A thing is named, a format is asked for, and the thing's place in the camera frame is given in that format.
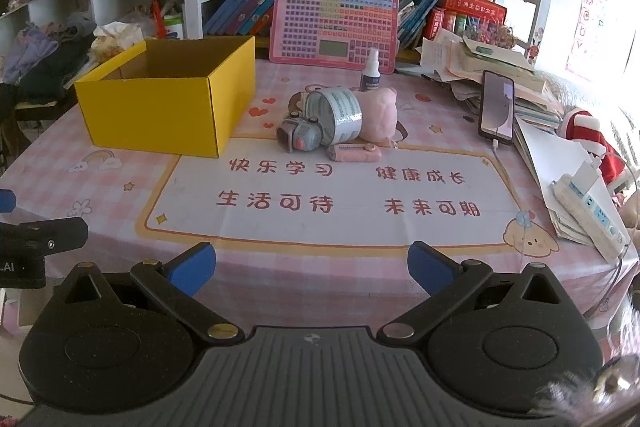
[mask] yellow box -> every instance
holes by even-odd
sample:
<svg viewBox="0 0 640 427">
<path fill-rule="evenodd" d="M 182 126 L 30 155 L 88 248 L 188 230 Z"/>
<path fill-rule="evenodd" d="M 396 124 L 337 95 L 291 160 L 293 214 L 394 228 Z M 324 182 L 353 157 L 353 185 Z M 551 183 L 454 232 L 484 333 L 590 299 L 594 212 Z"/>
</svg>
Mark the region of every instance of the yellow box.
<svg viewBox="0 0 640 427">
<path fill-rule="evenodd" d="M 254 37 L 140 42 L 75 86 L 95 146 L 218 158 L 255 94 Z"/>
</svg>

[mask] educational keyboard board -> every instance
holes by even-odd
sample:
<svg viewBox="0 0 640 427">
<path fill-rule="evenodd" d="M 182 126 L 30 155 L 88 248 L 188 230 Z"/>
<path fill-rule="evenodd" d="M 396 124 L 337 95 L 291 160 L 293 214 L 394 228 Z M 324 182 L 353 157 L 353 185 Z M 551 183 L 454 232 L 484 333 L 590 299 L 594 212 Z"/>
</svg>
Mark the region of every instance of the educational keyboard board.
<svg viewBox="0 0 640 427">
<path fill-rule="evenodd" d="M 281 64 L 363 70 L 378 48 L 393 73 L 398 0 L 275 0 L 269 58 Z"/>
</svg>

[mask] pink checkered tablecloth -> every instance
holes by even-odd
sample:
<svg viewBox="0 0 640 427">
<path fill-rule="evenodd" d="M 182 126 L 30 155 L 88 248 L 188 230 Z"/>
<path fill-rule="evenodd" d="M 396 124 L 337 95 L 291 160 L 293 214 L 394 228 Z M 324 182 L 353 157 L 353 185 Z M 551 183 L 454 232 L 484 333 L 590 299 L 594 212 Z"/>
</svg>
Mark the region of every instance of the pink checkered tablecloth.
<svg viewBox="0 0 640 427">
<path fill-rule="evenodd" d="M 257 93 L 235 136 L 273 137 L 290 96 L 310 84 L 355 86 L 356 71 L 286 66 L 257 61 Z M 478 136 L 476 118 L 447 89 L 413 76 L 384 76 L 381 86 L 398 91 L 399 120 L 408 131 L 402 144 L 491 155 Z M 542 195 L 513 147 L 501 147 L 500 158 L 523 210 L 555 236 Z M 90 237 L 81 250 L 47 258 L 47 272 L 64 277 L 74 264 L 92 260 L 104 271 L 128 271 L 146 258 L 167 261 L 185 250 L 180 242 L 136 232 L 167 167 L 176 157 L 159 153 L 105 150 L 92 145 L 78 106 L 50 127 L 0 178 L 16 194 L 18 207 L 4 216 L 11 223 L 82 216 Z M 428 237 L 415 237 L 429 242 Z M 582 312 L 600 298 L 614 275 L 593 248 L 558 240 L 559 251 L 543 259 Z M 370 325 L 374 330 L 422 301 L 426 294 L 411 279 L 406 255 L 385 257 L 326 256 L 283 251 L 246 251 L 216 246 L 213 279 L 198 299 L 243 328 L 256 324 L 322 327 Z M 596 318 L 603 325 L 617 308 L 636 272 L 635 251 L 627 256 L 608 311 Z M 468 256 L 455 256 L 462 261 Z M 495 271 L 519 272 L 535 259 L 517 251 L 485 253 Z"/>
</svg>

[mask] spray bottle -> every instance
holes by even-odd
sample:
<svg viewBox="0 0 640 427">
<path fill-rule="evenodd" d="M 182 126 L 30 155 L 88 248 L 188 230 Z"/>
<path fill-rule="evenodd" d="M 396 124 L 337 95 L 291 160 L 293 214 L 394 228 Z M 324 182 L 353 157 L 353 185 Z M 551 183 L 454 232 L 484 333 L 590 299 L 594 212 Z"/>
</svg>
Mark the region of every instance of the spray bottle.
<svg viewBox="0 0 640 427">
<path fill-rule="evenodd" d="M 360 77 L 360 90 L 372 91 L 378 89 L 380 83 L 380 70 L 378 64 L 378 49 L 370 48 L 369 56 L 367 57 L 367 64 L 364 66 L 362 76 Z"/>
</svg>

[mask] white spray cap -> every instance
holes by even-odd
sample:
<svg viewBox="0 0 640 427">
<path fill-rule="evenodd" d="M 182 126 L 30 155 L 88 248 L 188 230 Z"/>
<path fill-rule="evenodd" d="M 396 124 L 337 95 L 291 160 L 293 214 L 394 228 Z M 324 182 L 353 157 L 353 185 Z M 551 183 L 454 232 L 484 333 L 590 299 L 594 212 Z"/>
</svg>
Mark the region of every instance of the white spray cap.
<svg viewBox="0 0 640 427">
<path fill-rule="evenodd" d="M 380 76 L 380 71 L 378 70 L 378 53 L 378 48 L 369 49 L 367 64 L 365 64 L 364 71 L 362 72 L 365 76 L 370 76 L 371 78 L 377 78 Z"/>
</svg>

